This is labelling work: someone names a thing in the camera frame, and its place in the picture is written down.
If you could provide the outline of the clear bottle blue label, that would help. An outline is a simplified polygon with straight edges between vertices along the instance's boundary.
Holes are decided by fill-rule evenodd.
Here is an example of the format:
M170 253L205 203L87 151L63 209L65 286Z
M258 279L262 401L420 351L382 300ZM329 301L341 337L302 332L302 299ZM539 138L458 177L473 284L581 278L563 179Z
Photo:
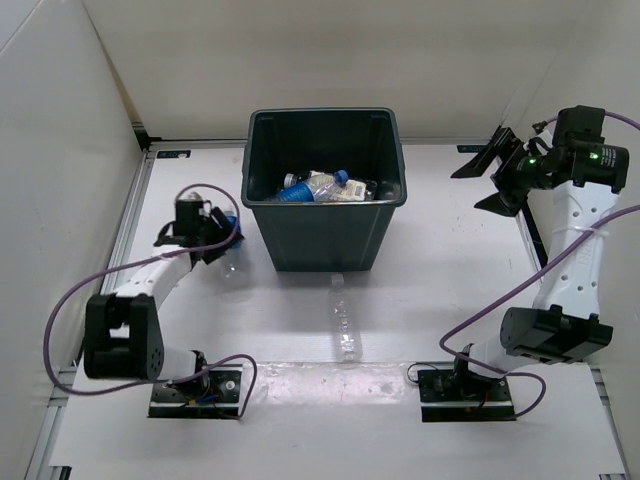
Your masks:
M250 262L244 244L241 238L217 261L218 284L224 292L240 290L249 284Z

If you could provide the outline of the small bottle green label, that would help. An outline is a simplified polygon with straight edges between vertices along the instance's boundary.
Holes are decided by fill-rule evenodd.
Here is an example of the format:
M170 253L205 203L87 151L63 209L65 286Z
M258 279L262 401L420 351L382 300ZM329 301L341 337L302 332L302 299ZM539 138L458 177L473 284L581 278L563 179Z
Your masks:
M311 175L325 172L310 170L301 174L289 173L284 177L283 189L288 188L297 181L305 180ZM338 194L336 201L330 202L365 202L371 201L375 197L378 184L373 180L363 180L359 178L351 178L347 182L344 190Z

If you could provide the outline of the blue label water bottle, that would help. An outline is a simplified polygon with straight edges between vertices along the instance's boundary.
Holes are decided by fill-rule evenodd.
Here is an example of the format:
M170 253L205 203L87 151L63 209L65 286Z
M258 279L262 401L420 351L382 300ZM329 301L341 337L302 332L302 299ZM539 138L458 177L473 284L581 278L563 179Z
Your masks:
M348 180L349 176L344 170L338 170L333 174L311 175L307 179L297 181L281 190L268 198L268 201L285 203L336 201L338 194L344 190Z

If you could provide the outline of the clear ribbed plastic bottle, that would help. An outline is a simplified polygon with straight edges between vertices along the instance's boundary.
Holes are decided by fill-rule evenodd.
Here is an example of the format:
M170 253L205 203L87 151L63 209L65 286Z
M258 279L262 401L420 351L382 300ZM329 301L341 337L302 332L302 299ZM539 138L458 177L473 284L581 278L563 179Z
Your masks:
M335 358L341 363L356 363L362 358L362 341L359 325L351 307L349 291L344 276L334 273L328 291L329 322L333 335Z

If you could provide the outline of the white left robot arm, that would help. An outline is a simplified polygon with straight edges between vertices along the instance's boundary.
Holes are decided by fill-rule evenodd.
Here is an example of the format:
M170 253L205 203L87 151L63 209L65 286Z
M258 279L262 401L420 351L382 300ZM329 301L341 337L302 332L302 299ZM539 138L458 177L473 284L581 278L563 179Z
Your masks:
M158 233L152 257L129 280L86 305L84 371L91 379L176 381L191 400L204 397L211 377L196 350L165 345L159 309L199 263L210 264L243 240L238 217L204 200L179 200L175 219Z

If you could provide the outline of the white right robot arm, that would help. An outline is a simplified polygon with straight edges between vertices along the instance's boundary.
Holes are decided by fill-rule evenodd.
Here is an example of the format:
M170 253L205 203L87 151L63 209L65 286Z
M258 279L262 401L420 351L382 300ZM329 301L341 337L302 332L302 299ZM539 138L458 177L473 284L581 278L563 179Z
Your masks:
M533 190L549 191L556 213L548 262L533 281L540 289L530 307L511 307L500 331L457 353L449 387L460 399L487 392L506 375L534 363L571 364L607 347L612 327L600 320L599 273L606 233L626 185L629 152L602 135L608 112L578 105L561 110L554 128L534 125L523 141L499 127L455 179L484 174L499 162L494 194L480 210L515 217Z

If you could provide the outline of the dark green plastic bin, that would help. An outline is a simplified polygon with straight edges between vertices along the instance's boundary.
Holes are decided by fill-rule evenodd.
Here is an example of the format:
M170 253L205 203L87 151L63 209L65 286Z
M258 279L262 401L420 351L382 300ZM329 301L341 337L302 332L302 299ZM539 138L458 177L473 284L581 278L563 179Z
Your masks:
M370 201L274 201L288 174L345 171L373 181ZM255 111L242 166L241 201L278 271L372 268L396 209L407 200L395 114L383 107Z

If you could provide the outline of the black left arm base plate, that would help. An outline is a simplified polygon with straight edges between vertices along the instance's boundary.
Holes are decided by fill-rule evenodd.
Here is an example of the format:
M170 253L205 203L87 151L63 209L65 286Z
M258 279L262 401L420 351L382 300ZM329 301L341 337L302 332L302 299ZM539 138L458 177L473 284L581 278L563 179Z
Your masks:
M214 368L193 391L155 385L147 417L151 419L231 420L240 413L243 367L240 364Z

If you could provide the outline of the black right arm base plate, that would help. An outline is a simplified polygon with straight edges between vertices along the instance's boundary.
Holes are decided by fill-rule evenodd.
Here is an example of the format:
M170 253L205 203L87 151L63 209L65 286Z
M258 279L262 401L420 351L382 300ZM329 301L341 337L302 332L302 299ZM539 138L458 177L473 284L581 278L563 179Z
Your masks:
M456 384L451 369L417 371L423 423L513 421L515 409L505 380L489 387Z

